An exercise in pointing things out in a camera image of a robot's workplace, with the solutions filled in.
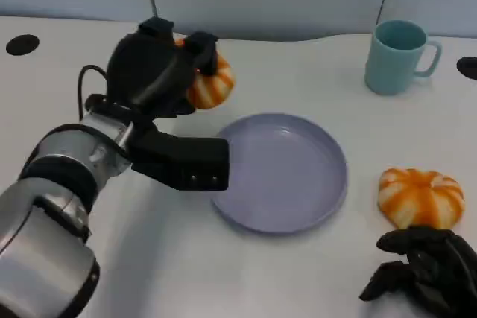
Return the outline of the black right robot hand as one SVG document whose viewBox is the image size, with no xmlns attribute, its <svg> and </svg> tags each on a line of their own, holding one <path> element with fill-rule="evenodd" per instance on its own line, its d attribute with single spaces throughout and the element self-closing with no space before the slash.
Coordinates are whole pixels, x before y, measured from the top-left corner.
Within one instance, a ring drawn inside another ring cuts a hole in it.
<svg viewBox="0 0 477 318">
<path fill-rule="evenodd" d="M 360 300 L 400 292 L 435 317 L 476 316 L 476 251 L 460 235 L 410 226 L 385 233 L 376 246 L 404 255 L 408 262 L 380 264 Z"/>
</svg>

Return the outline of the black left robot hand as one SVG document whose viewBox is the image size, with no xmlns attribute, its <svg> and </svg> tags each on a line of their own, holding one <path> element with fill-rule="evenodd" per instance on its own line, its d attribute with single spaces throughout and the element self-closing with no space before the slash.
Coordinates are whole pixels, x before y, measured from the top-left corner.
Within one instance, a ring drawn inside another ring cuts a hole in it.
<svg viewBox="0 0 477 318">
<path fill-rule="evenodd" d="M 190 115 L 187 98 L 199 70 L 218 70 L 218 38 L 196 31 L 176 44 L 174 23 L 151 17 L 119 41 L 107 64 L 107 98 L 151 118 Z"/>
</svg>

